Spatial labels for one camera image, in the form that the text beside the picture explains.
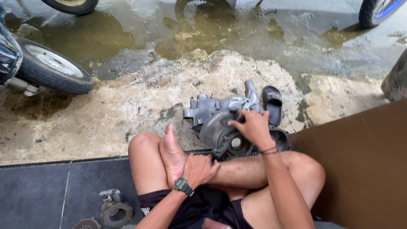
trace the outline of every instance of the green watch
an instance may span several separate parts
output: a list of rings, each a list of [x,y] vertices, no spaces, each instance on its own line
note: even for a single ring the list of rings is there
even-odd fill
[[[177,191],[183,191],[188,197],[191,197],[194,194],[194,190],[189,187],[188,183],[186,182],[185,177],[180,177],[174,182],[174,189]]]

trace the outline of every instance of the watch face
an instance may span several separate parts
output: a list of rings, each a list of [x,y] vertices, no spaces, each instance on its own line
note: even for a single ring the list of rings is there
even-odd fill
[[[178,179],[175,181],[174,186],[179,187],[179,186],[182,184],[183,181],[184,181],[184,180],[183,180],[182,178],[178,178]]]

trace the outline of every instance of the watch strap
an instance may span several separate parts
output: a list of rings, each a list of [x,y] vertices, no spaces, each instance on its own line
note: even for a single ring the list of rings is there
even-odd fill
[[[188,185],[188,183],[184,183],[184,185],[182,186],[182,191],[185,192],[185,194],[188,197],[191,197],[192,194],[194,194],[194,190],[191,189],[191,187]]]

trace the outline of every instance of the brown cardboard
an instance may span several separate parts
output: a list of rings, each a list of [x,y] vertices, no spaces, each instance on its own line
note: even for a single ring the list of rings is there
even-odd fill
[[[347,228],[407,228],[407,99],[290,135],[324,167],[313,216]]]

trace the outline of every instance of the bracelet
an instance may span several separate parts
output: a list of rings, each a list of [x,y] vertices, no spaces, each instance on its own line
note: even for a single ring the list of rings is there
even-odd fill
[[[275,146],[275,147],[273,147],[273,148],[270,148],[270,149],[268,149],[268,150],[265,150],[265,151],[259,151],[259,153],[262,154],[262,155],[277,154],[277,153],[279,153],[279,152],[278,152],[278,150],[277,150],[276,148],[277,148],[277,146]]]

